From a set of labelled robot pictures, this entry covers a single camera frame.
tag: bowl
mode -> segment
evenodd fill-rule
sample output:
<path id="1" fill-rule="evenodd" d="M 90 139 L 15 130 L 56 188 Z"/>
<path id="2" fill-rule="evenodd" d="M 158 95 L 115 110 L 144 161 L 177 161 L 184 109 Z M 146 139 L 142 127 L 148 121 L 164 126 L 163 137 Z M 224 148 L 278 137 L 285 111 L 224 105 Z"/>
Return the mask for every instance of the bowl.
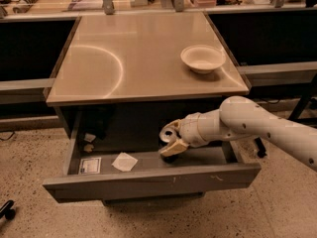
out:
<path id="1" fill-rule="evenodd" d="M 184 49 L 180 57 L 191 70 L 207 74 L 222 66 L 226 61 L 224 51 L 207 45 L 195 45 Z"/>

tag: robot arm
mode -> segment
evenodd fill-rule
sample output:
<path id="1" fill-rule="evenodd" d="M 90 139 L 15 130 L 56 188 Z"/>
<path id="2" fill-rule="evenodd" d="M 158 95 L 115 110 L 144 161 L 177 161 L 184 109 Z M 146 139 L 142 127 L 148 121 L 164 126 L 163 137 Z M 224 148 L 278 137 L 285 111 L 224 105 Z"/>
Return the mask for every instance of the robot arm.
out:
<path id="1" fill-rule="evenodd" d="M 159 150 L 166 157 L 211 141 L 259 136 L 317 172 L 316 129 L 277 117 L 240 96 L 227 98 L 217 110 L 175 120 L 164 126 L 159 136 L 167 143 Z"/>

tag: countertop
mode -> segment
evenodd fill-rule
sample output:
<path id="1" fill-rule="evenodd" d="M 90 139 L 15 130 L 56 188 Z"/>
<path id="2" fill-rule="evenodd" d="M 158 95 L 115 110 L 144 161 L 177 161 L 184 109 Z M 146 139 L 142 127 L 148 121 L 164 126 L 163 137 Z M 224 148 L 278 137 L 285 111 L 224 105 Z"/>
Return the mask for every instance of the countertop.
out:
<path id="1" fill-rule="evenodd" d="M 247 94 L 226 54 L 207 75 L 191 71 L 181 51 L 222 48 L 202 12 L 83 16 L 48 97 L 49 106 Z"/>

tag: speckled floor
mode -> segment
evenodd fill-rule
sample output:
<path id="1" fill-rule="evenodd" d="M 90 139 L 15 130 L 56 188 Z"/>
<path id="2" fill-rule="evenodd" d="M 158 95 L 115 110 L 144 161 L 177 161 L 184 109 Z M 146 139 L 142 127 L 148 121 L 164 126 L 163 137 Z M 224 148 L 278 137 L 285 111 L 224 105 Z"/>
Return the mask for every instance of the speckled floor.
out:
<path id="1" fill-rule="evenodd" d="M 0 142 L 0 198 L 13 199 L 17 211 L 0 219 L 0 237 L 316 237 L 317 174 L 268 142 L 264 159 L 252 140 L 238 142 L 245 161 L 262 166 L 249 188 L 109 206 L 58 204 L 42 187 L 62 175 L 68 143 L 60 128 Z"/>

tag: cabinet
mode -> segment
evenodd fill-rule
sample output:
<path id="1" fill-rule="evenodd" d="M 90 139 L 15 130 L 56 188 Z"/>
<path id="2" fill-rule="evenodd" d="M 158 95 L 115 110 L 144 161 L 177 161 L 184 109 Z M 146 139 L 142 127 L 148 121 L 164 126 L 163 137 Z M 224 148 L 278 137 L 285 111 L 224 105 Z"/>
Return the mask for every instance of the cabinet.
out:
<path id="1" fill-rule="evenodd" d="M 195 44 L 222 47 L 201 12 L 81 18 L 47 99 L 70 137 L 64 176 L 44 181 L 56 200 L 204 193 L 252 182 L 260 165 L 245 164 L 234 144 L 215 142 L 176 160 L 159 155 L 167 122 L 217 108 L 219 96 L 249 92 L 228 56 L 211 74 L 189 70 L 179 55 Z M 86 133 L 96 136 L 91 153 Z M 112 166 L 121 152 L 138 160 L 130 172 Z M 96 160 L 94 174 L 80 169 L 87 159 Z"/>

